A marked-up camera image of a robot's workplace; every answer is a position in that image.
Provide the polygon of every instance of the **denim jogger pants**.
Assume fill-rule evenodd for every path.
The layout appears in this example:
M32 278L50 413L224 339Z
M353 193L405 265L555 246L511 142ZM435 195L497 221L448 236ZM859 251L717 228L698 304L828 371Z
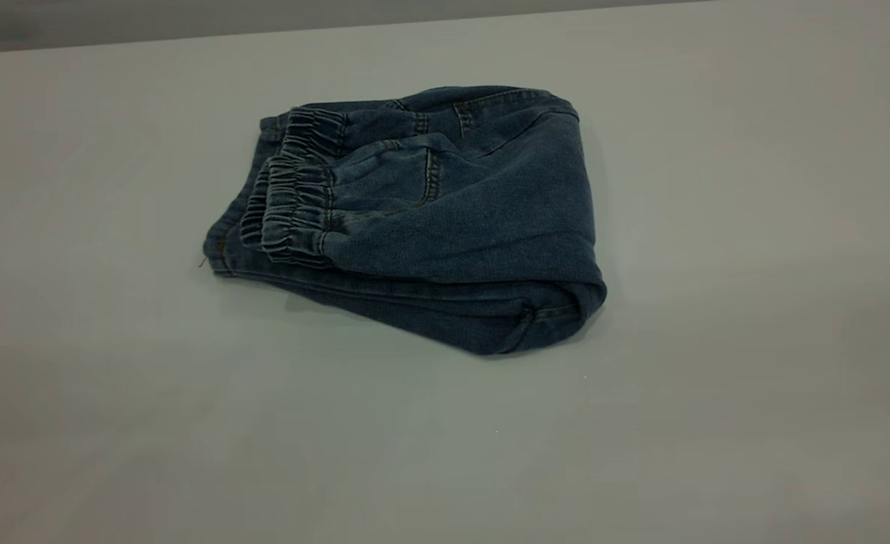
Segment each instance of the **denim jogger pants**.
M603 304L593 243L573 107L445 87L263 119L203 248L217 276L504 354L568 338Z

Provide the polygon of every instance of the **white surface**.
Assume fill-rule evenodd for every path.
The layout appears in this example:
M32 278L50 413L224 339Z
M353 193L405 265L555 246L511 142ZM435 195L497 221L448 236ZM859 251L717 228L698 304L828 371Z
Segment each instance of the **white surface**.
M197 268L263 115L576 104L610 286L484 360ZM0 544L890 543L890 1L0 54Z

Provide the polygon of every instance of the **blue denim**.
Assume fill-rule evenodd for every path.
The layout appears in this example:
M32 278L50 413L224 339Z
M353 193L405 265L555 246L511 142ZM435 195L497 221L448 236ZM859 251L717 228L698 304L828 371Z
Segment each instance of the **blue denim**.
M217 276L506 354L572 336L603 304L594 236L573 107L445 87L263 119L203 250Z

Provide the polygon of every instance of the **elastic cuff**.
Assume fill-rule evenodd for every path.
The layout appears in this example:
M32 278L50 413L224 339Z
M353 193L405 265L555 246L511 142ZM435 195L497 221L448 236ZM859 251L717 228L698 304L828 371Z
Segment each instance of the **elastic cuff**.
M327 164L341 155L345 127L340 113L290 111L280 151L262 166L241 219L244 246L272 262L331 266L323 254L333 186Z

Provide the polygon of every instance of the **stitching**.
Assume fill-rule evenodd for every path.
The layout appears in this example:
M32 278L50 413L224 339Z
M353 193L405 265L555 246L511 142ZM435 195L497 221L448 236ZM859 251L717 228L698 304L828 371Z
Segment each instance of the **stitching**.
M537 310L537 316L552 316L553 314L569 314L579 312L575 304L567 304L566 306L557 306L555 308L544 308Z
M345 128L348 127L348 115L345 113L341 114L341 130L338 131L338 158L341 157L341 152L345 151Z
M223 263L224 268L230 269L230 265L227 264L227 256L224 255L224 249L227 248L227 235L230 234L230 230L232 230L232 226L224 232L224 237L221 238L220 243L217 244L217 252L220 254L220 262Z
M513 347L509 348L507 351L503 351L503 354L511 354L514 351L520 350L520 345L525 342L525 339L528 338L529 332L532 330L532 325L536 323L536 313L531 308L525 308L522 310L522 316L518 320L518 328L522 325L525 325L522 328L521 336L518 337L518 340L515 341Z
M455 114L459 117L459 133L464 138L472 130L472 114L468 111L466 103L456 102L452 104Z
M302 127L306 126L306 128L311 131L317 130L317 127L320 127L321 119L323 117L327 117L329 119L338 117L339 120L344 119L344 117L342 117L339 114L334 114L327 110L318 110L318 108L295 108L295 110L291 110L291 114L293 115L294 113L297 113L299 110L300 110L300 113L302 113L303 115L310 117L310 119L303 119L301 126ZM293 141L291 141L290 144L292 144L293 147L297 147L298 149L290 149L287 147L287 142L289 142L289 136L292 137L292 139L293 139ZM285 158L285 159L283 159L285 164L278 165L278 168L292 168L292 169L294 169L300 165L310 165L310 164L317 165L317 163L320 161L318 161L317 156L315 156L316 152L314 151L313 141L314 141L313 135L307 135L307 137L304 137L304 135L302 135L302 137L298 138L296 134L285 133L285 137L283 138L283 141L280 144L280 152L278 154L278 157ZM296 158L296 161L293 161L293 159L291 159L291 158L285 157L285 155L293 155L293 158ZM330 170L328 170L328 168L324 165L320 165L320 170L323 173L325 180L326 180L325 181L325 183L326 183L325 195L327 195L328 206L327 206L327 211L325 212L325 226L327 226L327 224L329 224L329 221L330 221L327 217L327 213L330 211L330 208L331 208L330 200L332 198L329 186L333 185L333 183L331 182L331 178L330 178L330 175L331 175ZM297 228L297 223L296 223L296 219L294 216L294 210L296 210L300 206L302 206L303 199L301 199L301 195L300 195L297 185L293 185L293 186L286 185L285 188L283 188L283 189L279 188L279 190L285 190L287 193L294 193L294 196L293 196L294 201L287 203L286 210L283 210L282 214L277 214L277 215L280 215L280 217L275 217L275 222L279 223L280 228L282 228L282 230L283 230L283 238L280 239L279 243L273 244L272 247L269 247L269 245L266 244L266 240L262 240L261 245L263 248L263 252L265 252L265 254L267 255L267 258L269 258L270 261L273 261L273 262L294 262L295 259L293 258L292 253L295 251L295 249L294 249L294 233ZM268 208L264 211L264 219L265 220L268 217L269 211L270 211L270 208ZM319 253L321 253L323 251L323 247L321 245L323 243L323 238L324 238L324 236L322 235L321 239L318 240L317 250ZM309 247L309 250L313 251L313 248L314 248L314 246L311 246L311 247Z
M501 93L496 93L494 95L487 95L483 97L476 97L476 99L467 100L463 104L467 107L476 106L480 107L484 104L489 104L492 102L517 102L517 100L528 100L532 99L532 97L555 97L552 93L548 91L541 91L538 89L513 89L510 91L502 91Z
M428 134L428 114L415 113L415 135Z
M331 210L334 208L334 174L331 173L330 168L325 168L324 176L327 177L327 185L324 186L324 190L327 193L327 208L324 215L324 232L321 234L321 241L317 244L317 252L320 254L320 257L326 257L324 255L324 240L331 232Z
M254 271L249 271L249 270L239 270L238 271L238 270L231 270L230 268L228 268L227 272L230 272L231 274L237 276L238 278L248 278L249 277L251 279L254 279L255 281L266 281L269 283L285 283L285 285L302 286L302 288L313 290L314 292L327 292L327 293L331 293L331 294L342 294L342 295L348 295L348 296L351 296L354 298L361 298L361 299L366 299L366 300L379 300L382 302L393 302L395 304L406 304L404 302L399 302L399 301L408 301L408 300L410 300L410 301L439 301L439 300L442 300L441 297L438 297L438 296L421 297L421 296L394 295L394 294L390 294L390 293L382 294L382 293L375 293L375 292L352 292L352 290L337 289L337 288L332 288L331 286L321 286L321 285L317 285L317 283L302 282L300 280L296 280L293 278L282 278L281 276L275 276L273 274L265 274L262 272L254 272ZM515 299L510 299L510 298L446 299L447 302L458 302L458 303L463 303L463 302L508 302L510 300L515 300ZM437 312L442 313L442 314L451 314L450 312L441 312L441 310L439 310ZM486 318L502 317L502 318L505 318L505 320L508 320L509 318L518 317L520 315L521 314L515 314L514 316L472 316L472 317L486 317Z
M441 193L441 160L431 151L430 147L425 148L425 195L422 200L411 206L412 208L420 208L425 204L438 198Z
M546 115L551 115L551 114L569 115L569 117L573 117L573 119L575 119L576 121L579 121L579 117L576 117L576 115L573 115L572 113L565 113L565 111L544 111L544 113L540 113L539 115L537 115L536 118L533 119L532 122L527 125L527 127L522 128L522 131L520 131L520 133L514 135L514 137L507 139L507 141L502 142L502 144L499 145L496 149L493 149L490 152L484 153L483 155L479 155L478 157L476 157L476 159L482 159L483 157L489 157L489 155L495 153L499 149L502 149L506 145L511 144L511 142L514 141L515 138L518 138L521 135L527 133L529 131L529 128L532 128L533 126L535 126L535 124L538 123L538 121L540 119L542 119L542 117L546 117Z

